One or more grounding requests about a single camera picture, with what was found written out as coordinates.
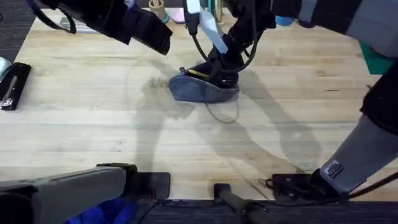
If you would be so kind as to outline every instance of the gray robot arm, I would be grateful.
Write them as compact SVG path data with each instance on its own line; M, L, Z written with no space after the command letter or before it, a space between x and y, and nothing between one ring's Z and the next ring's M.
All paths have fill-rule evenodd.
M310 22L398 57L398 0L273 0L271 12Z

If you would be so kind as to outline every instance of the stapler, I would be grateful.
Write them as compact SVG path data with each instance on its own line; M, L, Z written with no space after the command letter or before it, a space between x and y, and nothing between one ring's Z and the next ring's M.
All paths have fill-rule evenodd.
M0 109L16 110L31 68L24 63L13 63L3 71L0 75Z

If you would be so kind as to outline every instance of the black mount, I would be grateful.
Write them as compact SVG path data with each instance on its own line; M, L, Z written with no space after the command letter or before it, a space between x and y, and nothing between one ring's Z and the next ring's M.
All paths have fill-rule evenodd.
M313 174L274 174L265 185L281 202L322 201L342 196L323 180L319 169Z

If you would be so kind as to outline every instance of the wire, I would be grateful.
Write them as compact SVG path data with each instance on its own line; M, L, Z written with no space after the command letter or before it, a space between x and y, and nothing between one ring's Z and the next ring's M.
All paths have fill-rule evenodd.
M223 72L223 73L238 73L242 70L244 70L247 66L250 65L250 63L253 61L253 58L256 54L256 50L257 50L257 44L259 42L259 37L257 36L257 22L256 22L256 0L252 0L252 30L253 30L253 48L251 49L251 53L249 59L247 60L247 62L235 69L223 69L223 68L218 68L217 71L218 72ZM205 61L214 68L214 64L210 61L210 59L207 57L207 55L204 53L202 47L199 44L199 41L196 37L196 35L192 35L192 39L200 53L200 55L203 57L203 59L205 59Z
M137 224L142 223L142 221L144 221L144 219L146 218L146 216L149 214L150 211L152 211L157 205L157 202L153 203L147 210L146 212L141 216L141 218L139 219L139 221L137 222Z

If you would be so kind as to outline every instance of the wooden tabletop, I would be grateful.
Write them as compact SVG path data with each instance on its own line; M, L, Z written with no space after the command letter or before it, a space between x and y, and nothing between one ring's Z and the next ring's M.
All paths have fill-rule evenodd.
M45 10L54 21L59 12ZM224 17L224 30L233 24ZM243 198L272 198L257 184L275 173L311 173L356 126L369 75L357 41L322 28L280 27L263 35L240 73L239 100L175 101L167 81L202 62L183 25L167 56L132 41L70 35L36 19L17 57L31 65L18 110L0 113L0 179L136 164L172 175L170 198L212 198L227 182ZM200 31L209 51L211 44ZM394 172L393 162L369 185ZM391 183L362 200L398 200Z

